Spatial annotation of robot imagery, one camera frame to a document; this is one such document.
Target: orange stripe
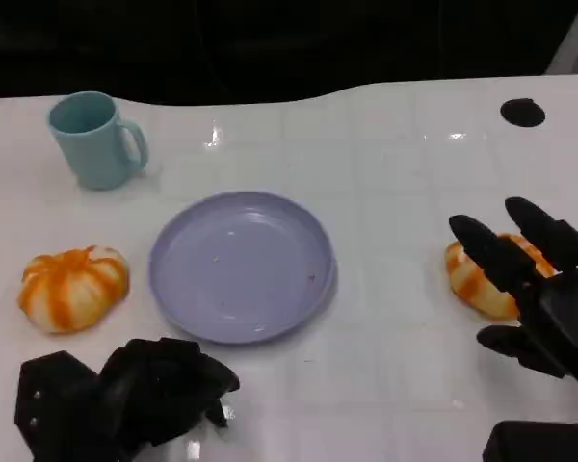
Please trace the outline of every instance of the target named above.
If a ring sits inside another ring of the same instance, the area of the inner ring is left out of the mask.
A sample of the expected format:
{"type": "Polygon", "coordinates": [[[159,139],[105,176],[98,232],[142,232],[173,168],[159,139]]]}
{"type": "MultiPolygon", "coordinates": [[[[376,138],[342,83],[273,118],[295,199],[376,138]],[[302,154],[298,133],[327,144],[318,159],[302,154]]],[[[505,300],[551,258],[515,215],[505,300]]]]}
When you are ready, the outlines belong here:
{"type": "Polygon", "coordinates": [[[115,260],[113,258],[99,258],[94,260],[94,263],[107,263],[109,264],[118,274],[120,286],[123,290],[128,287],[128,270],[122,262],[115,260]]]}
{"type": "Polygon", "coordinates": [[[21,292],[19,293],[19,297],[17,298],[17,304],[21,311],[23,311],[26,315],[30,315],[30,298],[32,294],[35,292],[39,284],[46,279],[47,274],[37,274],[33,276],[24,286],[21,292]]]}
{"type": "Polygon", "coordinates": [[[67,270],[58,269],[51,273],[47,283],[49,314],[53,322],[64,330],[72,328],[70,310],[66,302],[67,277],[67,270]]]}
{"type": "Polygon", "coordinates": [[[447,269],[448,274],[452,274],[452,272],[460,266],[459,247],[461,247],[461,245],[456,241],[450,244],[445,250],[445,269],[447,269]]]}
{"type": "Polygon", "coordinates": [[[476,267],[469,275],[462,281],[462,286],[459,288],[458,296],[465,301],[471,301],[473,297],[480,291],[482,282],[486,277],[484,272],[476,267]]]}
{"type": "Polygon", "coordinates": [[[117,301],[120,296],[120,286],[117,286],[111,277],[103,274],[101,271],[95,267],[89,266],[84,269],[84,272],[92,276],[93,279],[98,281],[105,292],[105,295],[109,301],[117,301]]]}

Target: black round object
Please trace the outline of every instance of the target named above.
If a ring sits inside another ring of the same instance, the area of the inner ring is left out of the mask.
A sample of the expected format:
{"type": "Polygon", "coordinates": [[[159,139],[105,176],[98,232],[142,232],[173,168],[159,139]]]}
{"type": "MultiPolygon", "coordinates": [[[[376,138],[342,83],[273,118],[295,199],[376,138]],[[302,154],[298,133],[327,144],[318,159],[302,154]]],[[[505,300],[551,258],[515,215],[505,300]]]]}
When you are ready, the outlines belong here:
{"type": "Polygon", "coordinates": [[[511,99],[501,106],[501,116],[518,127],[537,127],[546,120],[546,113],[531,98],[511,99]]]}

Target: white table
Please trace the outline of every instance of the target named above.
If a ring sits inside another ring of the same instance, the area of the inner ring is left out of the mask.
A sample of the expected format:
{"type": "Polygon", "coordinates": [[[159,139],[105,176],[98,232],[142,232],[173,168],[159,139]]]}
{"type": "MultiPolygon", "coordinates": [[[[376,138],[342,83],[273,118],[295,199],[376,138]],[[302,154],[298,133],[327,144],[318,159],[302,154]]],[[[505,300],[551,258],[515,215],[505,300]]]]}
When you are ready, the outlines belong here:
{"type": "Polygon", "coordinates": [[[335,300],[306,328],[251,347],[204,344],[242,380],[230,429],[197,428],[143,461],[469,462],[504,419],[578,421],[578,385],[475,341],[486,323],[449,292],[447,217],[513,231],[524,195],[578,228],[578,76],[383,84],[287,104],[153,107],[120,101],[151,165],[113,192],[83,192],[45,126],[56,97],[0,100],[0,462],[31,456],[12,424],[22,361],[66,349],[99,369],[129,339],[182,337],[157,310],[148,252],[193,201],[227,190],[291,197],[338,257],[335,300]],[[532,97],[538,128],[503,102],[532,97]],[[15,306],[26,262],[89,244],[131,265],[129,297],[89,331],[40,334],[15,306]]]}

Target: plate rim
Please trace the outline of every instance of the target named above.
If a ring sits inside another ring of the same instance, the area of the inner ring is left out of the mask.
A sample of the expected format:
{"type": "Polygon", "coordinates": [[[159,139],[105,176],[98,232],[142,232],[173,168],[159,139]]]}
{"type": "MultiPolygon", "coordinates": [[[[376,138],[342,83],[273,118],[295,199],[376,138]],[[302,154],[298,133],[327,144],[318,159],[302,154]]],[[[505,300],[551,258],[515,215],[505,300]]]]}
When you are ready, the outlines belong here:
{"type": "Polygon", "coordinates": [[[150,249],[150,252],[148,255],[148,262],[147,262],[147,282],[148,282],[148,285],[152,291],[154,301],[156,302],[157,307],[163,313],[163,316],[171,324],[178,327],[180,330],[188,333],[189,335],[192,335],[198,339],[201,339],[201,340],[204,340],[207,342],[212,342],[212,343],[216,343],[216,344],[225,344],[225,345],[246,345],[246,344],[256,344],[256,343],[266,342],[266,341],[272,340],[273,338],[276,338],[280,335],[286,334],[286,333],[292,331],[293,329],[305,324],[310,318],[312,318],[315,314],[317,314],[320,311],[322,311],[323,309],[325,309],[327,307],[327,305],[329,305],[331,303],[330,294],[332,294],[333,289],[334,289],[335,285],[337,284],[337,282],[336,282],[337,279],[338,279],[338,265],[337,265],[337,261],[336,261],[336,256],[335,256],[334,249],[332,246],[331,238],[329,237],[328,231],[326,231],[326,228],[324,227],[323,223],[321,223],[319,221],[319,219],[313,213],[311,213],[308,209],[306,209],[304,206],[302,206],[297,201],[290,199],[290,198],[287,198],[287,197],[284,197],[282,195],[274,194],[271,192],[261,192],[261,191],[220,192],[218,194],[213,194],[213,195],[210,195],[210,196],[207,196],[207,197],[204,197],[200,200],[195,201],[191,205],[187,206],[185,209],[183,209],[183,210],[179,211],[177,214],[175,214],[175,216],[173,216],[173,218],[171,218],[163,226],[160,233],[156,237],[156,240],[154,241],[154,245],[150,249]],[[156,261],[154,259],[154,255],[157,253],[156,250],[157,250],[157,248],[159,248],[162,238],[170,232],[171,228],[174,226],[174,224],[177,221],[183,219],[184,216],[191,214],[193,212],[193,210],[196,210],[202,206],[205,206],[205,205],[209,204],[210,202],[215,202],[215,201],[219,201],[219,200],[223,200],[223,199],[227,199],[227,198],[235,197],[235,196],[239,196],[239,195],[258,195],[258,196],[264,196],[264,197],[267,196],[267,197],[274,199],[274,200],[281,200],[283,202],[287,202],[290,205],[292,205],[293,207],[300,209],[303,213],[306,213],[306,215],[309,216],[313,220],[313,222],[316,224],[316,226],[319,228],[319,231],[322,233],[322,236],[324,237],[324,242],[326,243],[326,245],[329,249],[329,258],[330,258],[329,271],[326,275],[326,283],[324,284],[323,289],[321,290],[319,296],[311,304],[312,306],[309,309],[304,310],[304,314],[299,316],[296,321],[285,323],[285,324],[281,325],[279,328],[273,329],[271,331],[267,331],[267,332],[264,331],[264,334],[261,336],[255,336],[253,338],[248,338],[245,340],[239,340],[239,339],[223,340],[223,339],[219,339],[219,338],[214,338],[214,336],[196,333],[195,331],[191,330],[190,327],[185,326],[182,322],[177,321],[175,319],[175,317],[170,313],[170,310],[161,301],[162,299],[158,294],[158,288],[156,287],[156,285],[153,282],[152,267],[154,265],[154,262],[156,261]]]}

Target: mug handle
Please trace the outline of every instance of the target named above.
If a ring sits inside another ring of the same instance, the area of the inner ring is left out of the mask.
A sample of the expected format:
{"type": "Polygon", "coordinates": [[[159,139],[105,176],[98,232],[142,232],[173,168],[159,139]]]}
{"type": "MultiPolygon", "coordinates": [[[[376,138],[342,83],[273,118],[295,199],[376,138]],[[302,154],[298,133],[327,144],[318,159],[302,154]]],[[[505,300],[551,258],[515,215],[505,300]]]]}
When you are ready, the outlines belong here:
{"type": "Polygon", "coordinates": [[[147,164],[147,143],[145,142],[144,132],[135,122],[130,120],[119,120],[118,127],[128,130],[130,134],[135,139],[135,144],[139,150],[140,159],[139,162],[132,162],[132,166],[135,170],[141,170],[147,164]]]}

